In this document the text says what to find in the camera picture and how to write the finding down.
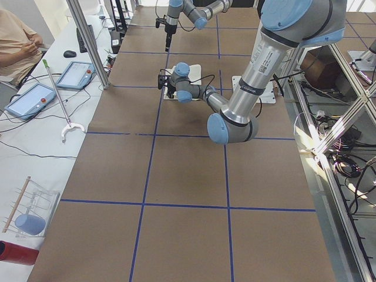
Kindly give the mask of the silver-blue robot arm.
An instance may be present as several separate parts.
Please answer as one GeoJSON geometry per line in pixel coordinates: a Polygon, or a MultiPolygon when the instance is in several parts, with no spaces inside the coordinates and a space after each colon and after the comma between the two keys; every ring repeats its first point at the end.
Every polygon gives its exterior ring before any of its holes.
{"type": "Polygon", "coordinates": [[[164,24],[164,31],[166,32],[166,46],[165,51],[170,49],[172,36],[176,33],[179,23],[179,16],[181,13],[185,14],[198,30],[203,29],[207,22],[212,17],[220,12],[227,12],[233,1],[219,0],[205,6],[198,8],[193,4],[193,1],[186,0],[172,0],[169,1],[167,15],[163,18],[158,18],[161,24],[164,24]]]}
{"type": "Polygon", "coordinates": [[[344,35],[346,1],[265,1],[261,9],[261,39],[230,99],[211,86],[194,85],[188,78],[189,65],[177,63],[159,86],[181,103],[205,101],[212,109],[207,132],[219,144],[247,142],[258,131],[251,110],[275,74],[288,50],[329,45],[344,35]]]}

